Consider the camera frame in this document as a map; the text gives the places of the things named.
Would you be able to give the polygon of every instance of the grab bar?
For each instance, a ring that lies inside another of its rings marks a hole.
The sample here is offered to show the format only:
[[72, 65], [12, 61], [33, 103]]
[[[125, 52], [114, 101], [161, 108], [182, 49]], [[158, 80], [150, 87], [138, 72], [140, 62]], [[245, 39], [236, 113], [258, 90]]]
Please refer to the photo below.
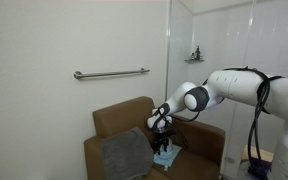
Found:
[[82, 74], [80, 71], [76, 71], [74, 73], [74, 77], [76, 79], [81, 79], [85, 77], [115, 76], [115, 75], [121, 75], [121, 74], [134, 74], [134, 73], [143, 74], [146, 72], [150, 72], [150, 70], [141, 68], [141, 70], [138, 70], [138, 71], [122, 71], [122, 72], [93, 73], [93, 74]]

